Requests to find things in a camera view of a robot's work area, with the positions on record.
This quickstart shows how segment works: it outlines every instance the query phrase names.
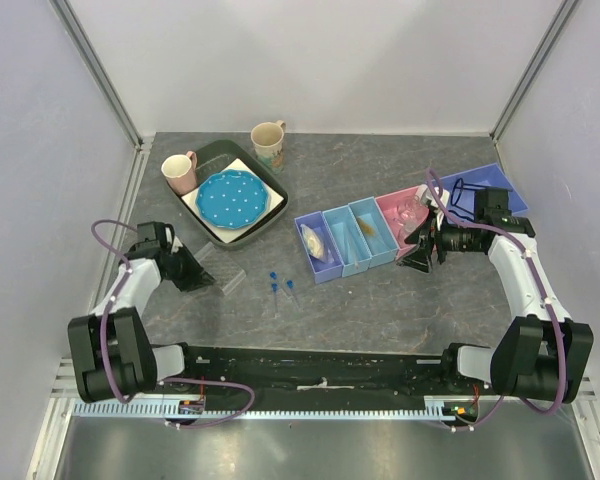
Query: mug handle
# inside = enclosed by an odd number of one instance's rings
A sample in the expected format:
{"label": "mug handle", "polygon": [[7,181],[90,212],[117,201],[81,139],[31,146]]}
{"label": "mug handle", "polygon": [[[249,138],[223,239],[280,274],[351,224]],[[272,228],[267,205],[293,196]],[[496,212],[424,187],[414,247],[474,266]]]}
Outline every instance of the mug handle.
{"label": "mug handle", "polygon": [[193,166],[193,169],[196,169],[196,165],[198,164],[198,156],[196,155],[196,152],[194,152],[193,150],[189,150],[187,152],[187,157],[189,157],[189,160],[191,160],[191,165]]}

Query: pink mug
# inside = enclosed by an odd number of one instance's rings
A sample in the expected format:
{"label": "pink mug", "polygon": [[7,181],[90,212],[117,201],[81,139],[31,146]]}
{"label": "pink mug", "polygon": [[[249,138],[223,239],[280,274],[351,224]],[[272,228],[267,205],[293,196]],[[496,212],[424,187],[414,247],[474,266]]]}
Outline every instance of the pink mug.
{"label": "pink mug", "polygon": [[171,155],[162,162],[162,174],[167,179],[171,189],[179,196],[192,192],[198,186],[196,179],[196,152],[186,155]]}

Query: pink bin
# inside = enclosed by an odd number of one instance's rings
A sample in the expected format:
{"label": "pink bin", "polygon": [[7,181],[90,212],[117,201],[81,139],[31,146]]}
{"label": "pink bin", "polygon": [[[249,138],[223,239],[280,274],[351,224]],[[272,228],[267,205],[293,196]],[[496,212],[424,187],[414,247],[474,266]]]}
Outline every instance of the pink bin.
{"label": "pink bin", "polygon": [[[384,215],[391,233],[395,237],[396,242],[398,242],[398,254],[396,255],[396,259],[402,257],[413,247],[415,247],[415,245],[407,245],[406,243],[398,240],[398,234],[400,233],[401,226],[396,219],[398,217],[398,205],[401,203],[401,201],[415,195],[417,190],[418,187],[416,186],[399,190],[397,192],[388,193],[387,195],[383,195],[381,197],[376,197],[376,202],[378,202],[378,206],[380,207],[380,210],[382,210],[382,215]],[[418,218],[418,220],[420,222],[424,222],[427,219],[427,215],[428,212],[425,211],[422,215],[422,218]]]}

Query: plate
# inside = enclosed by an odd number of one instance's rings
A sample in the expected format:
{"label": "plate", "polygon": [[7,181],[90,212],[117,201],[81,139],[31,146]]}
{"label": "plate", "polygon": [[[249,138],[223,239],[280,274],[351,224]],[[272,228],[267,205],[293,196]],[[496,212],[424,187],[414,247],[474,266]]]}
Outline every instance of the plate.
{"label": "plate", "polygon": [[249,172],[223,170],[211,175],[198,190],[200,216],[218,228],[252,225],[267,210],[269,193],[264,183]]}

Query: white wall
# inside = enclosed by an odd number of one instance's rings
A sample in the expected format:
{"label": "white wall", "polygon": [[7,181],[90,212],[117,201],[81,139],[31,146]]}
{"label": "white wall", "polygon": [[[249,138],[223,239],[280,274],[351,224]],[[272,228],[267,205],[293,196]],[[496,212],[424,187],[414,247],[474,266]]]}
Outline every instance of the white wall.
{"label": "white wall", "polygon": [[143,134],[488,132],[560,0],[72,0]]}
{"label": "white wall", "polygon": [[133,149],[47,2],[0,2],[0,479],[23,478]]}
{"label": "white wall", "polygon": [[501,152],[531,206],[552,286],[573,319],[593,328],[600,398],[600,0],[581,2]]}

